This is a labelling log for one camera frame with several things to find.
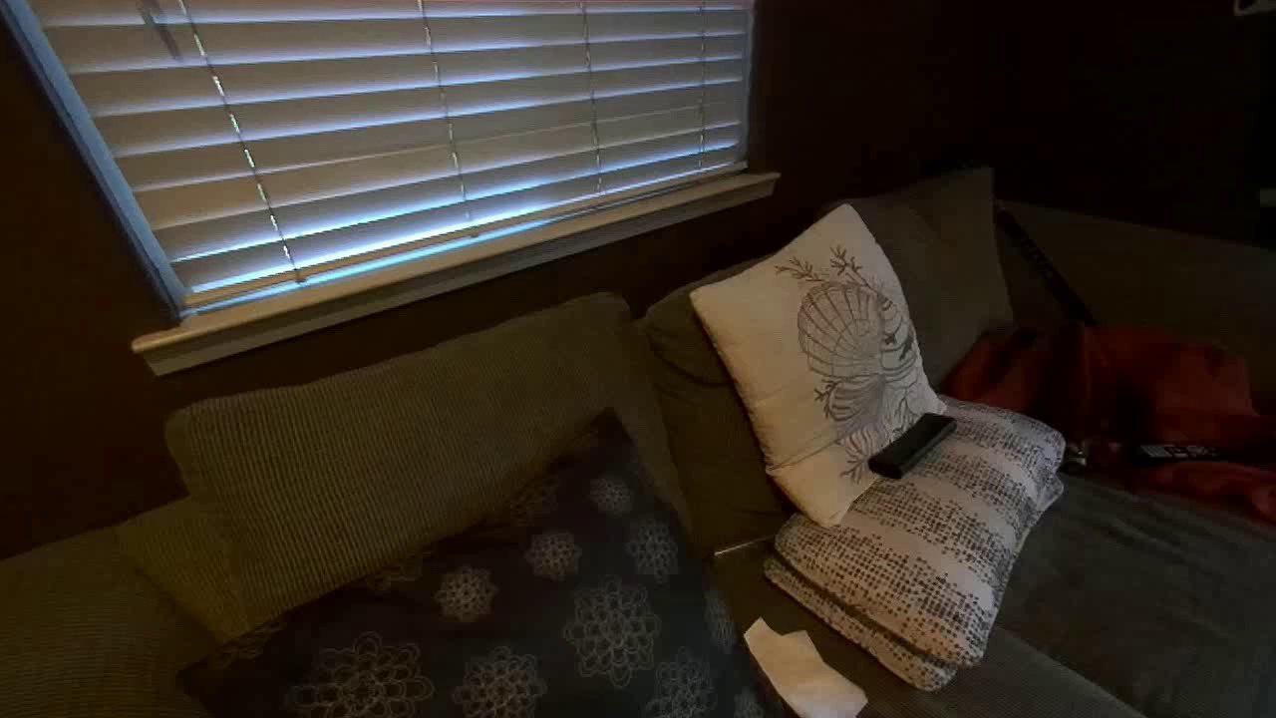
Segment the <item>dark floral pattern pillow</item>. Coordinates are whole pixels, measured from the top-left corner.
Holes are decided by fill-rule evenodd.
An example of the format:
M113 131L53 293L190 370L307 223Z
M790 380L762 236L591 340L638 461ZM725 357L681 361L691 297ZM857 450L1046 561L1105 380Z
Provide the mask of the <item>dark floral pattern pillow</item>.
M764 718L729 604L610 414L466 533L179 687L210 718Z

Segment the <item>black remote control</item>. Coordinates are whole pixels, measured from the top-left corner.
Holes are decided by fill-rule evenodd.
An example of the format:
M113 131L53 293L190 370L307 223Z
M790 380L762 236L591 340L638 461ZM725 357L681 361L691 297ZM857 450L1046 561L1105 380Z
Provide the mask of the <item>black remote control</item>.
M881 447L870 457L870 471L881 478L906 478L950 434L953 434L950 414L921 414L906 434L898 434L890 447Z

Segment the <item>olive sofa back cushion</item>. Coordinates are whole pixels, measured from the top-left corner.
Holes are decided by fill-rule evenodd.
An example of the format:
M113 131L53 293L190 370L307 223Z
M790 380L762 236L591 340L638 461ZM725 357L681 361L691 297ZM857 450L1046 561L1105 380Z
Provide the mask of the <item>olive sofa back cushion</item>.
M677 497L647 348L612 293L568 297L361 370L208 400L167 422L186 497L146 566L219 636L485 513L619 414Z

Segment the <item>red blanket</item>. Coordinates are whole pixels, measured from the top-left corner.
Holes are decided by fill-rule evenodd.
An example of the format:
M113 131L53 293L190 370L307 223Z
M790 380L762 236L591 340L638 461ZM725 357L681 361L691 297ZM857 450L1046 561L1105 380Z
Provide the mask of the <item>red blanket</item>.
M996 332L942 390L1056 428L1125 485L1276 522L1276 414L1236 350L1141 326Z

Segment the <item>grey corner back cushion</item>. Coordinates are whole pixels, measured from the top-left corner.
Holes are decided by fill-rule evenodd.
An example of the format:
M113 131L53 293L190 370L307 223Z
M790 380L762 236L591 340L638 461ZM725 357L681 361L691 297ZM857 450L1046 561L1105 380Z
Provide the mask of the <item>grey corner back cushion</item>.
M901 276L926 374L945 384L986 332L1011 324L992 172L965 168L890 194L861 194L857 212ZM691 308L691 288L663 293L638 332L648 348L692 537L719 549L764 533L790 513L790 503L764 475L749 414Z

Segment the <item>white window blinds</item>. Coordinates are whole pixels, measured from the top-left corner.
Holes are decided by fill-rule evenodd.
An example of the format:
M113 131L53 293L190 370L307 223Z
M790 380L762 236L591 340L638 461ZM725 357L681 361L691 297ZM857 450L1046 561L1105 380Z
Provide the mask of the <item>white window blinds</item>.
M753 0L4 0L182 313L749 164Z

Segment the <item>white shell print pillow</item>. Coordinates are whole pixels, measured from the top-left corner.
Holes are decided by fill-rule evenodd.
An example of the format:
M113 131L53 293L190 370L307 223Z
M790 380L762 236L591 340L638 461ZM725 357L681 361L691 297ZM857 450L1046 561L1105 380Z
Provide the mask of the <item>white shell print pillow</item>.
M875 483L875 450L945 409L901 280L850 203L769 260L692 288L691 308L744 401L764 475L817 527Z

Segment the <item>wooden window sill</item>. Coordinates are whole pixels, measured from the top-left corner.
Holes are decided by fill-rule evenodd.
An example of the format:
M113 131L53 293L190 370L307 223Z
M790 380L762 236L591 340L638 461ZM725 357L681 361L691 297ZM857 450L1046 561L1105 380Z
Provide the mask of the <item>wooden window sill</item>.
M134 333L131 350L156 374L194 370L194 365L261 350L271 344L285 344L312 332L381 313L446 291L491 281L497 276L531 271L583 249L596 249L604 244L638 240L648 229L667 229L672 223L741 205L741 203L764 200L774 187L777 187L777 172L721 176L721 179L672 187L667 194L638 200L627 205L602 205L592 216L566 220L552 227L531 227L502 244L478 244L443 260L327 281L327 288L268 297L256 308L229 308L222 313L198 313L167 332Z

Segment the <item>white tissue paper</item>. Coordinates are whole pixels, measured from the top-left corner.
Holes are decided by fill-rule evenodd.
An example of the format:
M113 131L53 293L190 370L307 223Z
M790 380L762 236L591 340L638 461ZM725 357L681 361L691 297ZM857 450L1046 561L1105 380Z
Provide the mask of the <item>white tissue paper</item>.
M866 688L832 671L806 630L744 624L744 646L798 718L861 718Z

